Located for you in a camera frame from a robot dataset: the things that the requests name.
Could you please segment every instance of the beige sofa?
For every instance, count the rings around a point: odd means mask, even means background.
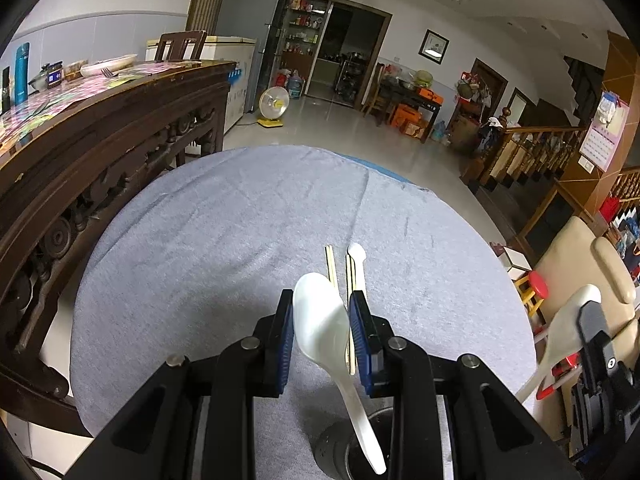
[[[602,309],[613,338],[617,359],[632,367],[638,358],[638,322],[634,319],[636,289],[622,259],[611,243],[596,238],[578,217],[571,217],[540,258],[536,271],[545,279],[548,298],[540,306],[546,322],[569,297],[583,285],[600,289]],[[576,381],[562,386],[567,421],[571,424],[571,388]]]

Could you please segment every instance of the blue thermos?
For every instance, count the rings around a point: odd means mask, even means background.
[[[14,105],[27,100],[27,72],[29,69],[29,42],[21,44],[15,51]]]

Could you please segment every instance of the round table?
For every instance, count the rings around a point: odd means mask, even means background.
[[[250,335],[283,288],[326,274],[325,244],[344,297],[352,241],[367,252],[370,310],[396,335],[445,358],[474,353],[511,391],[533,372],[513,283],[435,194],[325,150],[241,148],[155,180],[96,245],[72,330],[71,383],[87,429],[96,434],[169,354],[197,360]],[[382,405],[360,391],[368,412]],[[284,394],[255,399],[254,414],[259,478],[325,478],[311,447],[346,409],[295,345]]]

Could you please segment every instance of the refrigerator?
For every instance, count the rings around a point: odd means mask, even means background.
[[[255,109],[257,98],[271,85],[279,66],[286,3],[287,0],[222,0],[215,34],[255,40],[244,104],[247,112]]]
[[[158,40],[146,42],[145,60],[152,61],[156,56]],[[225,133],[238,122],[244,114],[247,85],[251,79],[251,66],[254,59],[255,40],[239,36],[207,36],[200,59],[224,59],[236,62],[236,70],[230,74],[231,90],[226,97]],[[169,49],[164,50],[164,57]],[[187,46],[184,59],[191,57],[193,45]]]

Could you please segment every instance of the yellow fan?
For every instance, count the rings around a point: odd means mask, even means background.
[[[282,126],[280,117],[289,106],[289,92],[282,86],[273,86],[264,91],[260,96],[260,113],[262,117],[258,119],[258,124],[265,128],[276,128]]]

